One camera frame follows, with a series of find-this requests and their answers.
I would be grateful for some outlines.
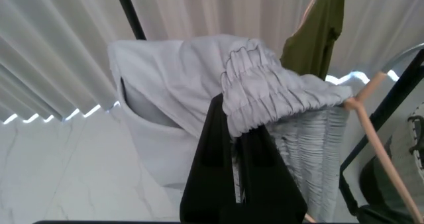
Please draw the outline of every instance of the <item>curtain fold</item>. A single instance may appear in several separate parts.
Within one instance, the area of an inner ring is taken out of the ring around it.
[[[147,39],[233,34],[281,56],[310,0],[132,0]],[[329,74],[368,77],[424,42],[424,0],[345,0]],[[107,44],[134,39],[119,0],[0,0],[0,120],[112,107]]]

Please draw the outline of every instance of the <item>olive green garment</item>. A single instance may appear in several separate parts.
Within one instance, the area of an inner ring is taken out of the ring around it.
[[[284,68],[325,79],[334,43],[342,32],[344,1],[315,1],[302,26],[284,44],[280,58]]]

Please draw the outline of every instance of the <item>gray fabric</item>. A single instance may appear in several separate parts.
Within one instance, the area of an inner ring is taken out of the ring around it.
[[[120,94],[119,101],[126,106],[125,112],[130,113],[128,124],[143,163],[166,188],[187,178],[196,148],[192,146],[193,139],[200,137],[210,101],[220,93],[224,95],[223,110],[233,137],[281,118],[336,106],[352,96],[349,87],[332,86],[315,76],[298,76],[282,68],[275,54],[257,39],[218,35],[187,41],[119,41],[109,46],[109,58],[118,84],[124,79],[142,94],[143,99],[178,125],[177,128],[159,125],[152,117],[134,113],[133,110],[144,107],[132,107],[131,110]],[[333,124],[330,111],[329,124],[319,123],[322,133]],[[319,213],[313,217],[327,217],[335,200],[333,193],[327,197],[328,192],[319,189],[324,188],[322,185],[338,186],[337,179],[327,178],[327,173],[330,176],[339,173],[332,165],[339,162],[337,147],[327,150],[327,145],[335,146],[338,139],[333,143],[328,140],[316,142],[317,134],[308,136],[312,131],[300,128],[297,132],[304,134],[304,139],[297,144],[302,150],[298,159],[303,160],[304,165],[317,160],[330,161],[314,166],[314,170],[308,171],[311,172],[309,176],[298,176],[301,171],[298,169],[304,166],[293,165],[293,173],[300,187],[311,190],[303,192],[303,196],[311,200],[309,209]],[[306,151],[310,147],[316,151],[313,155]],[[314,180],[316,176],[323,176],[323,181]]]
[[[316,221],[332,221],[339,187],[339,150],[348,111],[328,107],[266,126]]]

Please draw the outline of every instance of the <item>white floor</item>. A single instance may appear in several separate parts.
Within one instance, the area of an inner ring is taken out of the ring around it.
[[[348,81],[355,91],[362,84]],[[366,102],[370,113],[393,82],[386,80]],[[383,142],[424,101],[423,84],[379,132]],[[362,138],[352,113],[341,156],[344,159]],[[16,119],[0,125],[0,223],[28,224],[42,219],[178,220],[164,191],[138,158],[119,107],[97,111],[88,118],[76,115],[61,123],[37,119],[24,124]],[[358,174],[372,156],[368,149],[345,172],[354,196],[365,204],[358,189]],[[339,195],[334,221],[356,222]]]

